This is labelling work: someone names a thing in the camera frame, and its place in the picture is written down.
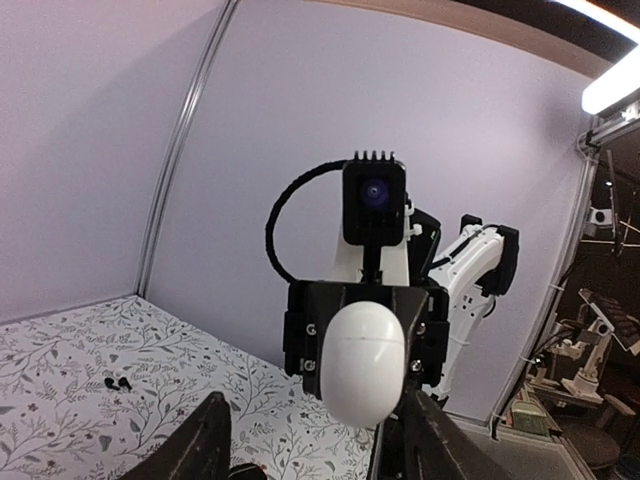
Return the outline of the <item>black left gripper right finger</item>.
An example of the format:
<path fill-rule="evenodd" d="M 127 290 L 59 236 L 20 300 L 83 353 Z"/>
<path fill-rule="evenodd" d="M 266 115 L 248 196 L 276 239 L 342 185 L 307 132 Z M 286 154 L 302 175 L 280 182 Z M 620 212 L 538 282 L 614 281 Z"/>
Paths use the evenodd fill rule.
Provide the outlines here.
<path fill-rule="evenodd" d="M 499 480 L 505 469 L 424 391 L 411 389 L 384 423 L 384 477 Z"/>

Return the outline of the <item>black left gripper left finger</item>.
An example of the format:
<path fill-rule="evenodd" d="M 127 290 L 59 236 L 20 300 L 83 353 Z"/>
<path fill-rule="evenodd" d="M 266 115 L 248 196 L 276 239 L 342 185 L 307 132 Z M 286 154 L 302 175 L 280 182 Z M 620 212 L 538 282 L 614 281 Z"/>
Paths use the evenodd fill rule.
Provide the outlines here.
<path fill-rule="evenodd" d="M 120 479 L 227 479 L 230 449 L 230 406 L 214 391 L 153 454 Z"/>

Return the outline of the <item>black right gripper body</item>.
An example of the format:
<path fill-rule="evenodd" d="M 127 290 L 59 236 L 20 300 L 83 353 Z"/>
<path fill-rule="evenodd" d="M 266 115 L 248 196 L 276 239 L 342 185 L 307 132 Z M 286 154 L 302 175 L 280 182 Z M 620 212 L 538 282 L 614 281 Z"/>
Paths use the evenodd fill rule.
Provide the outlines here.
<path fill-rule="evenodd" d="M 358 380 L 379 373 L 379 348 L 400 348 L 400 380 L 416 389 L 444 378 L 449 294 L 439 286 L 298 280 L 284 314 L 284 370 L 320 399 L 321 374 L 336 360 Z"/>

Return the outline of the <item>white earbud charging case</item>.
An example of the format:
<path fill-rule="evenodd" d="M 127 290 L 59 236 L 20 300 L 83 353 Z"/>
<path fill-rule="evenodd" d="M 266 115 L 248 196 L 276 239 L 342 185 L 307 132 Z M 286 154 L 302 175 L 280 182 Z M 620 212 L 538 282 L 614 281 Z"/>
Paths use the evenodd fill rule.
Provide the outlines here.
<path fill-rule="evenodd" d="M 331 319 L 321 353 L 320 390 L 330 415 L 371 428 L 398 404 L 405 375 L 405 338 L 387 307 L 358 301 Z"/>

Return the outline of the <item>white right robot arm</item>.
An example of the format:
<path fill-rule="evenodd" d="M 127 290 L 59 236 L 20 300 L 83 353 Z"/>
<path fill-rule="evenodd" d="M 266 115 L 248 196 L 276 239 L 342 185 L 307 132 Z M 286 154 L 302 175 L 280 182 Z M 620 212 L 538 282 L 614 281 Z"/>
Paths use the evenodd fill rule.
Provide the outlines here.
<path fill-rule="evenodd" d="M 458 238 L 411 272 L 428 227 L 406 210 L 394 245 L 367 247 L 339 232 L 326 280 L 292 279 L 284 369 L 331 411 L 382 415 L 411 391 L 447 397 L 461 353 L 491 302 L 511 287 L 519 233 L 466 216 Z"/>

